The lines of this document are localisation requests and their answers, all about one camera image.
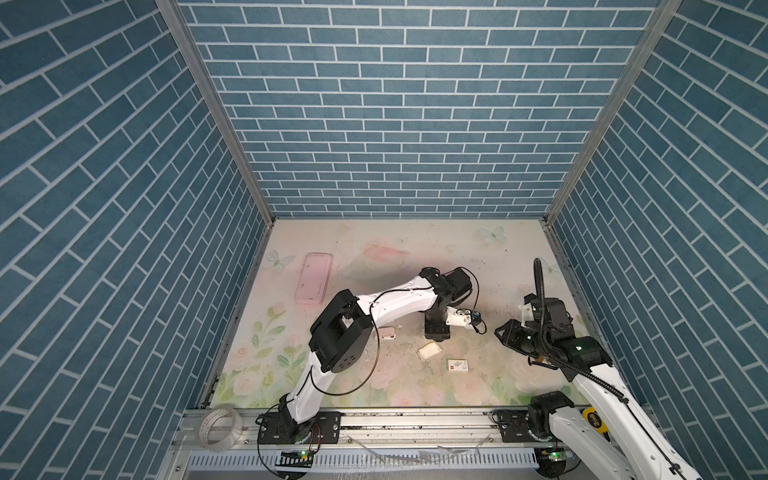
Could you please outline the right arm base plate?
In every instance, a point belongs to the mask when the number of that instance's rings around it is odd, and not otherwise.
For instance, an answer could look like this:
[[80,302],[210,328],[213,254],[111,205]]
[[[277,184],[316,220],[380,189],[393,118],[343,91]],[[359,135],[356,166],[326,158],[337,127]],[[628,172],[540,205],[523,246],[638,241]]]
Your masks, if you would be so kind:
[[489,417],[503,443],[537,442],[530,433],[526,409],[496,409]]

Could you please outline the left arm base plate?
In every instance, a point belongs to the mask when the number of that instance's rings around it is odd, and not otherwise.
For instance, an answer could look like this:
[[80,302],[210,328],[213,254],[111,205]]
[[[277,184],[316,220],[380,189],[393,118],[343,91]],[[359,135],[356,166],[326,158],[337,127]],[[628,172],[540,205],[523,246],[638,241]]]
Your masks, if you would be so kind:
[[256,419],[258,441],[266,445],[337,444],[341,419],[338,411],[320,411],[312,419],[296,423],[288,414],[265,412]]

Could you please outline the pink stapler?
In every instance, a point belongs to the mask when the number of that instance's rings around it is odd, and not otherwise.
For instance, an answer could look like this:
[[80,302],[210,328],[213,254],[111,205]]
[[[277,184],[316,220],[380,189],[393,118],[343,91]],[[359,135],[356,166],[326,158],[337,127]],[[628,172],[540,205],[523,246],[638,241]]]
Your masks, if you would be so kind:
[[378,328],[378,338],[384,340],[394,340],[397,336],[397,330],[392,326],[385,326]]

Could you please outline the staple box tray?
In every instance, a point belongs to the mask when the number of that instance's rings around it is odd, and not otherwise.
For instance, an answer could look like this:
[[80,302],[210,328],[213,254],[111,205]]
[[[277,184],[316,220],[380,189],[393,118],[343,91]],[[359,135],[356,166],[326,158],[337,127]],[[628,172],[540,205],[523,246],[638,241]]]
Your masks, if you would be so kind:
[[440,345],[436,342],[430,342],[418,349],[418,356],[421,360],[427,361],[443,352]]

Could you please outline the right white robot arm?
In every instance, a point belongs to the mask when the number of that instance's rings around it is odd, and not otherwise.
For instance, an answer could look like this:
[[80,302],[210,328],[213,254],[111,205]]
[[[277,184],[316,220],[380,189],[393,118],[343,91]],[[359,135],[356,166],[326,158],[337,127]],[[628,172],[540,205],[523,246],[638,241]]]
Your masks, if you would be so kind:
[[576,335],[561,300],[528,294],[521,312],[521,320],[495,330],[496,338],[531,365],[562,374],[608,429],[598,432],[567,395],[554,391],[531,399],[533,437],[565,445],[600,479],[699,478],[632,396],[600,342]]

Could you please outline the staple box sleeve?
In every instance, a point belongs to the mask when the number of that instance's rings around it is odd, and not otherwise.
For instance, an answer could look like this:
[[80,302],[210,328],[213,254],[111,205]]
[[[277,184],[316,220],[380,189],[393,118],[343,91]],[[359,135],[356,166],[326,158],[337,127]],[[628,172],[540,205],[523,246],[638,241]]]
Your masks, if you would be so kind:
[[447,370],[449,372],[468,372],[469,363],[466,359],[448,359]]

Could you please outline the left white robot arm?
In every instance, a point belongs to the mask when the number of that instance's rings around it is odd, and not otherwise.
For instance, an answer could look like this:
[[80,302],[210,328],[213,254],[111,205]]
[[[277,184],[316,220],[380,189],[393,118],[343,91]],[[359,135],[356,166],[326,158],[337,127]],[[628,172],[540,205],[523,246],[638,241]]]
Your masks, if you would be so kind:
[[425,338],[435,342],[448,340],[453,327],[477,331],[481,315],[460,305],[478,295],[476,277],[462,267],[447,273],[425,267],[413,279],[378,293],[338,292],[310,328],[301,379],[278,402],[281,420],[290,427],[312,421],[323,398],[332,394],[335,376],[360,360],[371,336],[402,317],[423,314]]

